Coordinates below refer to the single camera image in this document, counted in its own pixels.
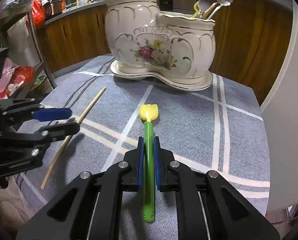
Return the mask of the green yellow tulip spoon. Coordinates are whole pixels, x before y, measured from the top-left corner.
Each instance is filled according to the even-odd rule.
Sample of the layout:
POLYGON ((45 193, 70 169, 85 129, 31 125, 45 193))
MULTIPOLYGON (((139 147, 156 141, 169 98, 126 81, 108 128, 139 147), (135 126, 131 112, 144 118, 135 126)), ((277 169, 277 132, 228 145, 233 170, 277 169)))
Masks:
POLYGON ((143 166, 143 206, 142 217, 146 223, 154 221, 155 212, 155 173, 153 153, 153 124, 159 115, 157 104, 142 104, 139 116, 144 124, 144 166, 143 166))

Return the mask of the silver flower-end spoon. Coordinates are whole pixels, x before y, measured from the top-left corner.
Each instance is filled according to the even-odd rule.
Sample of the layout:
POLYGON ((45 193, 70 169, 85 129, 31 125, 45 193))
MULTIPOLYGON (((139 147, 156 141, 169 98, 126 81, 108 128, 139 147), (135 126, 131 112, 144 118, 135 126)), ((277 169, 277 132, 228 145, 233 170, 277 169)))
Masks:
POLYGON ((212 19, 216 12, 221 9, 221 7, 230 6, 231 3, 233 3, 233 0, 217 0, 217 3, 218 6, 212 10, 211 14, 207 18, 208 20, 212 19))

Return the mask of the wooden kitchen cabinets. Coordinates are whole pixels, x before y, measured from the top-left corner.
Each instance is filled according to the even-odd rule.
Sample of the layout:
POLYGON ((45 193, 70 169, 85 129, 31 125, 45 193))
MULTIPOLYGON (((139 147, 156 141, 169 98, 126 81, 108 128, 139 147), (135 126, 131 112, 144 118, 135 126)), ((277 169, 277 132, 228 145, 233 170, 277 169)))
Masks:
POLYGON ((292 22, 290 10, 262 0, 234 0, 208 20, 128 3, 60 15, 37 34, 52 72, 111 53, 125 75, 150 74, 180 87, 197 86, 211 72, 252 88, 263 103, 292 22))

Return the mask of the metal storage shelf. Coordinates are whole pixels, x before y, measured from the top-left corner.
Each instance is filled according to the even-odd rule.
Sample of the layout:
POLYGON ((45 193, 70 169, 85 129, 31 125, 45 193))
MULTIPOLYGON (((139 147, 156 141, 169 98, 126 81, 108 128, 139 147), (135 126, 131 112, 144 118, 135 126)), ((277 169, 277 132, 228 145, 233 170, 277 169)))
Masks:
POLYGON ((46 95, 56 88, 33 22, 34 0, 0 0, 0 48, 7 50, 0 99, 46 95))

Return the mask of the grey striped table cloth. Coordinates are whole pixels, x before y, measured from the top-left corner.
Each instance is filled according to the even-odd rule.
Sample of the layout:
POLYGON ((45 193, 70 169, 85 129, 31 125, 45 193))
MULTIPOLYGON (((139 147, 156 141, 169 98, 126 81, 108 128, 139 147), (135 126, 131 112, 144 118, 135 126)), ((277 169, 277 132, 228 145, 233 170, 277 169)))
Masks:
POLYGON ((40 188, 58 146, 22 177, 39 211, 18 239, 277 239, 265 218, 269 150, 254 92, 214 75, 202 92, 114 77, 110 55, 44 100, 80 115, 106 91, 40 188))

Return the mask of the red plastic bag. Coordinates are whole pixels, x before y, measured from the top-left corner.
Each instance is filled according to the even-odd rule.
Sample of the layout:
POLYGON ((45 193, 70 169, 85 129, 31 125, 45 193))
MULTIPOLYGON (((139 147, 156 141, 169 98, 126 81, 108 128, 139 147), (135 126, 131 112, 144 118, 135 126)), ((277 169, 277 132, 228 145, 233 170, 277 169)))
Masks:
POLYGON ((31 13, 35 28, 39 29, 45 22, 45 10, 42 5, 42 0, 34 0, 31 13))

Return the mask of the cream ceramic utensil holder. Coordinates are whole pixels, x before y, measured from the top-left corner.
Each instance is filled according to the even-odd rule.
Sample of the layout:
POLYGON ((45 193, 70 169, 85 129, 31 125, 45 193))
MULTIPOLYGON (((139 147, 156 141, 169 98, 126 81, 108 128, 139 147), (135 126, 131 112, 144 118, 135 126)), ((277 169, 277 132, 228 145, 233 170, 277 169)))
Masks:
POLYGON ((209 68, 216 50, 214 20, 160 11, 157 0, 105 0, 105 4, 114 75, 155 77, 191 92, 212 85, 209 68))

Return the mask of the yellow tulip spoon in holder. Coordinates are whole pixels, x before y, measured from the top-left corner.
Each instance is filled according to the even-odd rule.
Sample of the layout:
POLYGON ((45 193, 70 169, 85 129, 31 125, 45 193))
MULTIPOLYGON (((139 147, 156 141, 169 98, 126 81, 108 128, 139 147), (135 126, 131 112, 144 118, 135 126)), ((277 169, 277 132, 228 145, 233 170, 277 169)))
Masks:
POLYGON ((199 13, 199 1, 197 1, 194 5, 193 5, 193 9, 195 11, 195 13, 191 16, 191 18, 196 18, 198 16, 198 13, 199 13))

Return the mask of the built-in oven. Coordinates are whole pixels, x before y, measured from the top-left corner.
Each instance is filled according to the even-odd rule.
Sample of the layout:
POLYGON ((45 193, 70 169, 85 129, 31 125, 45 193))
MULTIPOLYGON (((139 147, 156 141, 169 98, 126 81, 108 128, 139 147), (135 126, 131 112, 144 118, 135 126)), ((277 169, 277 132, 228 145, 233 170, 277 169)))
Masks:
POLYGON ((198 0, 158 0, 161 11, 179 12, 182 14, 193 14, 193 5, 198 0))

